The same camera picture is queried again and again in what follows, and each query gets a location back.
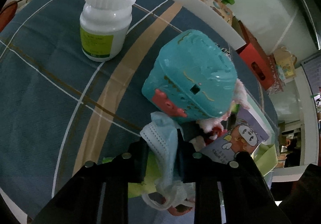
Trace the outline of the green tissue pack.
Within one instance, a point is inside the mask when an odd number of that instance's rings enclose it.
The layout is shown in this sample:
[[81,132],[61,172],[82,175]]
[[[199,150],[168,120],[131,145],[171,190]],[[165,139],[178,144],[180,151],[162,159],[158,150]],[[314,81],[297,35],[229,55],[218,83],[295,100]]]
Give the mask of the green tissue pack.
[[156,157],[149,148],[124,152],[101,163],[108,201],[127,201],[156,192],[155,181],[161,177]]

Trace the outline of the red pink chenille scrunchie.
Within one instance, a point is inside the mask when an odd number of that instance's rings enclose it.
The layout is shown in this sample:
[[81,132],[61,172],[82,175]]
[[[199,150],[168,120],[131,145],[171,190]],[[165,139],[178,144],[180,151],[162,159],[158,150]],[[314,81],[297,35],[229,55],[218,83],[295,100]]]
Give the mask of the red pink chenille scrunchie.
[[210,132],[205,133],[202,137],[205,142],[205,145],[208,146],[225,133],[226,130],[224,128],[221,129],[218,126],[215,126]]

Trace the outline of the light blue face mask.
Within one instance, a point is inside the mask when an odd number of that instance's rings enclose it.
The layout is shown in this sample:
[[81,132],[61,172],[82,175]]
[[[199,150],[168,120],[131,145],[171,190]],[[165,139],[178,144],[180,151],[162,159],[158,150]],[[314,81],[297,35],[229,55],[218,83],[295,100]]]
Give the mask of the light blue face mask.
[[140,132],[140,136],[156,156],[160,170],[160,178],[155,181],[156,191],[165,198],[165,202],[160,204],[152,200],[148,194],[143,194],[144,202],[151,208],[168,210],[179,205],[195,207],[195,184],[183,183],[174,174],[180,133],[182,133],[181,126],[159,111],[151,113],[151,122]]

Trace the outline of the white tray green rim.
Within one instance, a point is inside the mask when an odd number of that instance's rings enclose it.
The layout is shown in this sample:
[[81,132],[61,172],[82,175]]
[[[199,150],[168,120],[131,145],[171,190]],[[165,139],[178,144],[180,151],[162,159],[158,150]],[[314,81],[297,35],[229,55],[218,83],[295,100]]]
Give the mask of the white tray green rim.
[[233,126],[246,129],[245,133],[241,132],[246,143],[245,150],[252,156],[268,187],[271,187],[273,169],[277,165],[275,140],[279,129],[272,120],[276,118],[276,112],[270,99],[265,95],[261,95],[257,101],[252,94],[246,93],[245,99],[249,108],[240,106]]

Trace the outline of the blue plaid tablecloth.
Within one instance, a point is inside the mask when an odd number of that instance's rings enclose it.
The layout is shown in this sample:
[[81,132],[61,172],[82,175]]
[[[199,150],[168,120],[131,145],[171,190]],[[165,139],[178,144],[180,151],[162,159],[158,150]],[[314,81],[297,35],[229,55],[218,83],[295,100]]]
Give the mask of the blue plaid tablecloth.
[[1,188],[28,216],[86,162],[127,150],[156,107],[141,93],[159,50],[196,29],[231,51],[238,76],[270,130],[274,106],[233,48],[173,0],[137,0],[121,52],[104,64],[82,52],[84,0],[32,0],[1,32]]

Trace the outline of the teal plastic lidded box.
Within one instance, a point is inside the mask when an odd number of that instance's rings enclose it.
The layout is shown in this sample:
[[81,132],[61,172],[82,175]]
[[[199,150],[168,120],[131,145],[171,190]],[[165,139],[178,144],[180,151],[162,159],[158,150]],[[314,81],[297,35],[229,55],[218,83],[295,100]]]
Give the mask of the teal plastic lidded box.
[[233,100],[237,71],[206,34],[187,30],[164,45],[142,94],[179,123],[217,118]]

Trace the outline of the red cardboard box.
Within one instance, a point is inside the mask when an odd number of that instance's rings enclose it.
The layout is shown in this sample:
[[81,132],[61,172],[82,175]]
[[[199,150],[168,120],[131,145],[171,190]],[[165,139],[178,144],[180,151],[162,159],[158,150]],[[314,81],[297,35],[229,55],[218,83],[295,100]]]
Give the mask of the red cardboard box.
[[268,90],[274,84],[273,72],[268,56],[241,20],[238,21],[238,24],[245,45],[239,48],[237,53],[256,76],[263,88]]

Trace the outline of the yellow patterned gift bag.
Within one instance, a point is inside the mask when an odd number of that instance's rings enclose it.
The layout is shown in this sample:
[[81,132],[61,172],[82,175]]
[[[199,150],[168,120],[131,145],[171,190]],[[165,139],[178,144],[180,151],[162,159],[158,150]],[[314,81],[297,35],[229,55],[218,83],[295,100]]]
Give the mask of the yellow patterned gift bag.
[[275,62],[282,68],[286,79],[296,76],[295,64],[297,57],[293,55],[285,46],[276,49],[273,52]]

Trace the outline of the white pill bottle green label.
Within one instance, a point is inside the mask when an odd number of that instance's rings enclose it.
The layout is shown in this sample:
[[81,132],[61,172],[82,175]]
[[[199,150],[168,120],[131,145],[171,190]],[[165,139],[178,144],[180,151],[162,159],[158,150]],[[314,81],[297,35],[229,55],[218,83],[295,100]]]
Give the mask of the white pill bottle green label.
[[85,0],[80,22],[83,53],[96,62],[114,58],[122,50],[136,0]]

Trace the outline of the orange toy picture box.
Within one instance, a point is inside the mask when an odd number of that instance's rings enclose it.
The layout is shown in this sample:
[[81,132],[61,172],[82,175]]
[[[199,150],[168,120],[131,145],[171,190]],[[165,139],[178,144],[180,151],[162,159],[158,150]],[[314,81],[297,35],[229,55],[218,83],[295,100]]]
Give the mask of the orange toy picture box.
[[227,6],[221,3],[221,0],[200,0],[221,16],[229,25],[232,25],[233,12]]

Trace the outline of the red round stool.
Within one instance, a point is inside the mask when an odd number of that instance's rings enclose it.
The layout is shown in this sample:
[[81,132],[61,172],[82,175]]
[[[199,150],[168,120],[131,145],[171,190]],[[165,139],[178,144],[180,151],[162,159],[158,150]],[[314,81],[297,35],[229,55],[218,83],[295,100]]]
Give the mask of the red round stool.
[[7,26],[7,24],[13,19],[18,7],[17,1],[9,2],[3,7],[0,14],[0,32]]

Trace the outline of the white foam board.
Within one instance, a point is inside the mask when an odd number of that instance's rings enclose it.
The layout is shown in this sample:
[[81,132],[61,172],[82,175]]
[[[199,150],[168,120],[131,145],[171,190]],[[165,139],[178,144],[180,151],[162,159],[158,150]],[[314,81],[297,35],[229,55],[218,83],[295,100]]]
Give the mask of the white foam board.
[[243,47],[242,37],[214,10],[200,0],[173,0],[207,23],[235,50]]

